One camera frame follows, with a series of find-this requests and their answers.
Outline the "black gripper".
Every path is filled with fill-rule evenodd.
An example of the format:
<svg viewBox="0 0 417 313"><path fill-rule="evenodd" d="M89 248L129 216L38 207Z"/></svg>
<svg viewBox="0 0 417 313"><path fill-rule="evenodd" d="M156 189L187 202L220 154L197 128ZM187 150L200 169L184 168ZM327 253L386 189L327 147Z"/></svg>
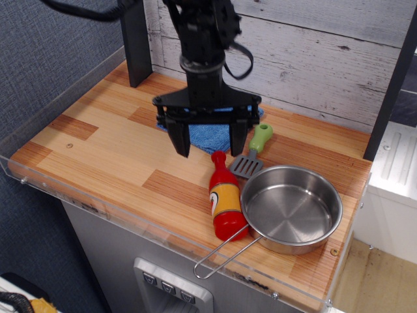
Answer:
<svg viewBox="0 0 417 313"><path fill-rule="evenodd" d="M181 61L187 86L152 100L157 123L167 129L176 152L188 158L188 125L230 124L231 155L242 153L249 129L259 123L261 97L228 86L222 75L224 62L204 65Z"/></svg>

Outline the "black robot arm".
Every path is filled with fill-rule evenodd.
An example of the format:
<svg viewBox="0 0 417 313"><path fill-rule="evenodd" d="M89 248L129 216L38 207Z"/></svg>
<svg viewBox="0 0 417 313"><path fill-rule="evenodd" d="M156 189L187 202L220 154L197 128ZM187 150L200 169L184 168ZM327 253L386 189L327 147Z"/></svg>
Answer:
<svg viewBox="0 0 417 313"><path fill-rule="evenodd" d="M228 125L231 154L243 151L249 129L259 124L261 97L228 86L223 72L229 68L225 53L252 53L235 39L241 34L240 16L230 1L165 1L181 46L180 66L187 86L157 96L157 122L178 154L190 152L190 125Z"/></svg>

